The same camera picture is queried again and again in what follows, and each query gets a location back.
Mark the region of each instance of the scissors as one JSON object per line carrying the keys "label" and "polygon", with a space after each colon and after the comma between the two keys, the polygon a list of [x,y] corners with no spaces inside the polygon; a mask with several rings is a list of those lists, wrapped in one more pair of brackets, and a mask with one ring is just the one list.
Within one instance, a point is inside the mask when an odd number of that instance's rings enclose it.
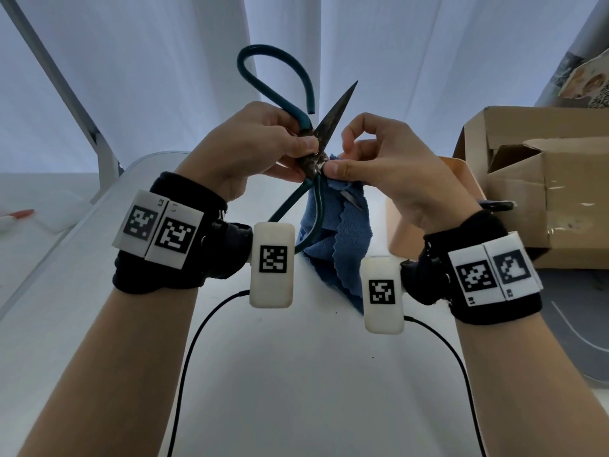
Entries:
{"label": "scissors", "polygon": [[[324,222],[324,195],[322,193],[322,168],[324,163],[328,161],[328,155],[325,153],[325,148],[328,145],[328,141],[332,137],[336,126],[342,117],[343,112],[351,99],[353,90],[357,85],[355,82],[351,87],[345,91],[345,94],[332,106],[330,112],[322,119],[317,125],[317,128],[313,129],[311,119],[307,113],[294,106],[290,101],[273,91],[271,87],[264,84],[261,80],[256,78],[245,65],[246,59],[251,56],[264,55],[276,58],[288,66],[290,66],[294,72],[298,74],[300,80],[304,85],[304,92],[306,94],[306,107],[308,114],[315,113],[315,93],[313,91],[313,85],[309,74],[300,62],[296,60],[292,55],[286,53],[284,50],[276,48],[270,45],[249,45],[243,48],[237,56],[237,69],[245,80],[251,84],[254,88],[260,91],[264,96],[269,98],[272,102],[277,104],[279,107],[284,109],[294,119],[298,121],[300,125],[299,136],[310,136],[314,135],[319,140],[319,150],[316,154],[306,155],[304,157],[296,159],[296,163],[304,172],[306,179],[304,183],[300,185],[296,191],[287,198],[287,200],[278,208],[278,210],[270,217],[269,222],[279,221],[290,208],[300,199],[305,192],[313,188],[313,194],[315,197],[316,216],[313,228],[309,231],[306,237],[304,237],[295,247],[294,253],[299,253],[313,242],[316,236],[322,229]],[[341,194],[354,206],[363,211],[363,209],[357,203],[357,200],[347,191],[341,191]]]}

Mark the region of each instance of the hand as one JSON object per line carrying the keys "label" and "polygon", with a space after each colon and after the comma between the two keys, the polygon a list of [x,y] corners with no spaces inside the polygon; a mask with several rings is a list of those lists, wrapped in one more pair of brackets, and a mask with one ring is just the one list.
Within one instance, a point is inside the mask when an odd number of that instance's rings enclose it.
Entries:
{"label": "hand", "polygon": [[319,141],[294,136],[298,131],[298,122],[287,112],[251,102],[210,131],[175,172],[227,202],[243,195],[248,176],[265,174],[300,183],[305,174],[295,159],[316,153]]}
{"label": "hand", "polygon": [[[364,132],[377,137],[356,141]],[[360,114],[343,130],[342,140],[342,160],[328,161],[324,174],[375,186],[426,234],[457,227],[481,209],[404,122]]]}

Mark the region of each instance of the gray mat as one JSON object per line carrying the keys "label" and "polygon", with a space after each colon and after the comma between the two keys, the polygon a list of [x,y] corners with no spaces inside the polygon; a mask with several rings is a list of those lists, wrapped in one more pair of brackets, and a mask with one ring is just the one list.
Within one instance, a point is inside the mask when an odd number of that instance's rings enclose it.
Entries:
{"label": "gray mat", "polygon": [[540,269],[541,312],[580,372],[609,387],[609,271]]}

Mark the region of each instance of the fingernail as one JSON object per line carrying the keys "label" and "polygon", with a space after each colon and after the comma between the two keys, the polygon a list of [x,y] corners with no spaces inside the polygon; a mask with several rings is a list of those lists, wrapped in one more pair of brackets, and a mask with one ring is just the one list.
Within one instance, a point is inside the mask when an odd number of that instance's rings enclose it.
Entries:
{"label": "fingernail", "polygon": [[330,178],[332,178],[333,176],[336,176],[336,174],[339,172],[339,168],[338,165],[332,161],[328,161],[324,164],[324,173],[326,174],[326,176],[329,176]]}
{"label": "fingernail", "polygon": [[319,139],[317,139],[315,136],[305,136],[303,139],[309,152],[317,151],[317,148],[319,147]]}

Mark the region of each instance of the forearm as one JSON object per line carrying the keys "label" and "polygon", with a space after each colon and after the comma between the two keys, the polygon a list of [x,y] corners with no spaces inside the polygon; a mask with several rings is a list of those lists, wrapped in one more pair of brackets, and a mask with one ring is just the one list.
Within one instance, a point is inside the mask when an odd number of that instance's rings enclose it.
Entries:
{"label": "forearm", "polygon": [[196,297],[197,289],[114,289],[19,456],[156,456]]}
{"label": "forearm", "polygon": [[539,313],[457,330],[489,456],[609,453],[609,417]]}

